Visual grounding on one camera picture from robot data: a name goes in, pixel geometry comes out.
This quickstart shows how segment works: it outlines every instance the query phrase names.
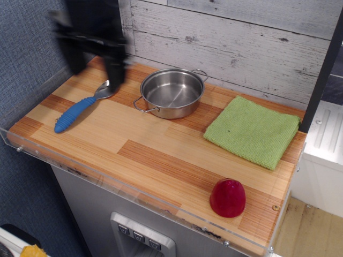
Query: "yellow object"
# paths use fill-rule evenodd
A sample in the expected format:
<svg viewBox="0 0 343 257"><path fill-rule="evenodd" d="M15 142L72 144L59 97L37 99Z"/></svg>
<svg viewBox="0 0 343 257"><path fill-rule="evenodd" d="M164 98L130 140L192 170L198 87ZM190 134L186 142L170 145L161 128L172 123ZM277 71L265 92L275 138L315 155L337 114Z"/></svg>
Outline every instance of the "yellow object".
<svg viewBox="0 0 343 257"><path fill-rule="evenodd" d="M37 245L28 245L23 248L20 257L47 257L47 254Z"/></svg>

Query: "blue fabric wall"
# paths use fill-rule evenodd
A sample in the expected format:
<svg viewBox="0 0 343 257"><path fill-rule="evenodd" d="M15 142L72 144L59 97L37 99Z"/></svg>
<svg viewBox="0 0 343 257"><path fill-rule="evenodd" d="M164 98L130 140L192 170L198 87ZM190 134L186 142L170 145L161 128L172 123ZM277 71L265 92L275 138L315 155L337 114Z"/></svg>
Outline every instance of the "blue fabric wall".
<svg viewBox="0 0 343 257"><path fill-rule="evenodd" d="M0 127L9 129L69 76L48 10L61 0L0 0ZM50 167L0 141L0 225L37 238L51 256L85 256Z"/></svg>

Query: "blue rubber handle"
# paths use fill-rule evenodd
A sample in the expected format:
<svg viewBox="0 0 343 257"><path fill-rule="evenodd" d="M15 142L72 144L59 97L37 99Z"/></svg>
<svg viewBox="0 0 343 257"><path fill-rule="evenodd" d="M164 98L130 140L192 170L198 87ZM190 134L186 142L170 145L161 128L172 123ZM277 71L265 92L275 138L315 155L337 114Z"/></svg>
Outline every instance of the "blue rubber handle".
<svg viewBox="0 0 343 257"><path fill-rule="evenodd" d="M66 130L75 120L76 118L84 111L87 107L91 106L95 103L95 97L87 97L82 99L80 102L74 104L70 107L55 124L55 132L60 133Z"/></svg>

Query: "saucepan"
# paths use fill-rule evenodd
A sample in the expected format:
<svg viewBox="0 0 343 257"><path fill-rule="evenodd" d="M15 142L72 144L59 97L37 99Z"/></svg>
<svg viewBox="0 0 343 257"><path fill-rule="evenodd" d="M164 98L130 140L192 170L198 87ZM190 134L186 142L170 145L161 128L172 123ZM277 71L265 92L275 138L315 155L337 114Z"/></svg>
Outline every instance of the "saucepan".
<svg viewBox="0 0 343 257"><path fill-rule="evenodd" d="M196 73L200 72L204 80ZM204 93L206 72L170 68L148 75L140 85L141 97L134 100L135 108L142 112L151 112L163 119L183 118L194 112ZM144 99L147 110L137 107L136 103Z"/></svg>

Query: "button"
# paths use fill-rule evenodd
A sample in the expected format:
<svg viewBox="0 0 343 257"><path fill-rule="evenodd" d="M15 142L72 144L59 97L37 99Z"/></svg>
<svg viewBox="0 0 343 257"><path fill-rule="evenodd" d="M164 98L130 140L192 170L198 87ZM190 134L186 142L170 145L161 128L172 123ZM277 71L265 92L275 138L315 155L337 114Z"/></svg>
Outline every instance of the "button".
<svg viewBox="0 0 343 257"><path fill-rule="evenodd" d="M118 224L118 228L119 228L121 233L123 233L125 235L129 235L130 234L129 229L124 227L123 225Z"/></svg>
<svg viewBox="0 0 343 257"><path fill-rule="evenodd" d="M133 236L134 236L135 240L138 240L138 241L140 241L140 242L142 242L142 243L145 242L144 236L138 234L138 233L135 232L135 231L133 232Z"/></svg>
<svg viewBox="0 0 343 257"><path fill-rule="evenodd" d="M154 249L156 249L156 250L158 250L158 251L161 250L161 245L160 245L159 243L157 243L157 242L151 240L151 239L149 239L149 245L150 245L152 248L154 248Z"/></svg>

